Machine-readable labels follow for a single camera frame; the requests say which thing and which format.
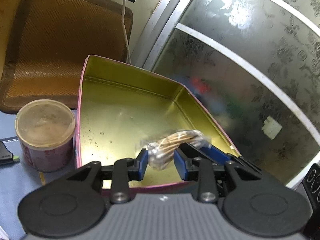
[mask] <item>black circular joint cover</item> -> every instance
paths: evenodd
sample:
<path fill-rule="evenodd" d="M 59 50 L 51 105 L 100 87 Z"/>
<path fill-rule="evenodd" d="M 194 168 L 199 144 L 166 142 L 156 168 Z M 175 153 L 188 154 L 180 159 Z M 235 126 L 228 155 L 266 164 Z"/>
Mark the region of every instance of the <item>black circular joint cover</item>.
<path fill-rule="evenodd" d="M 281 237 L 305 226 L 310 211 L 299 193 L 282 185 L 266 187 L 259 181 L 246 184 L 223 203 L 223 212 L 235 227 L 255 236 Z"/>
<path fill-rule="evenodd" d="M 105 212 L 101 195 L 80 181 L 42 187 L 23 198 L 18 217 L 26 232 L 42 237 L 66 237 L 97 224 Z"/>

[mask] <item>brown mat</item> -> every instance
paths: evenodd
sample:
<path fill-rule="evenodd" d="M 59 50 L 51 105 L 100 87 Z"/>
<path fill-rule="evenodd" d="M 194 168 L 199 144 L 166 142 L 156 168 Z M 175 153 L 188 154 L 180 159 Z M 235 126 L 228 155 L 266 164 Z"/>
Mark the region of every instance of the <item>brown mat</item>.
<path fill-rule="evenodd" d="M 50 98 L 76 108 L 89 54 L 125 62 L 122 6 L 110 0 L 21 0 L 0 80 L 0 110 Z M 132 11 L 126 8 L 130 37 Z"/>

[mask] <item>table surface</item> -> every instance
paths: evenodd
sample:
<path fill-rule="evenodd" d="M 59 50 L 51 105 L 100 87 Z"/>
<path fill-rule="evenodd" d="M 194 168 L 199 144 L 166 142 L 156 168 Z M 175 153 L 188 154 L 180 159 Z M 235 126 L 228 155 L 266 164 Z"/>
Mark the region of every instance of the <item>table surface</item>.
<path fill-rule="evenodd" d="M 41 187 L 39 172 L 22 158 L 22 149 L 14 130 L 14 114 L 0 112 L 0 140 L 14 155 L 20 156 L 20 163 L 0 166 L 0 226 L 11 240 L 19 240 L 25 232 L 17 216 L 20 200 L 29 192 Z M 59 171 L 44 173 L 46 183 L 59 178 L 74 169 L 74 160 Z"/>

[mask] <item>green tip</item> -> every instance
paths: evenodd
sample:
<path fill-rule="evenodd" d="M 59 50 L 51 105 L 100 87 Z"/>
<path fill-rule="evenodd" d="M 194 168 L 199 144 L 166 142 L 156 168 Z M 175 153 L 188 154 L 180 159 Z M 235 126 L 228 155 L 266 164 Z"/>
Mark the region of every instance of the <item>green tip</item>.
<path fill-rule="evenodd" d="M 12 160 L 13 160 L 14 162 L 19 162 L 19 161 L 20 161 L 20 158 L 19 158 L 19 156 L 14 155 L 13 158 L 12 158 Z"/>

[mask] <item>white sticker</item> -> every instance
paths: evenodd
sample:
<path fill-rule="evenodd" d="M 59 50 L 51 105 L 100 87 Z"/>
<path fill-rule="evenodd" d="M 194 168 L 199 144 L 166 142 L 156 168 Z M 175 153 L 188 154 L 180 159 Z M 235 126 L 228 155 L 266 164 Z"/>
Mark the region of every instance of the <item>white sticker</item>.
<path fill-rule="evenodd" d="M 264 121 L 264 126 L 261 128 L 261 131 L 263 131 L 266 136 L 273 140 L 281 129 L 282 126 L 271 116 L 268 116 Z"/>

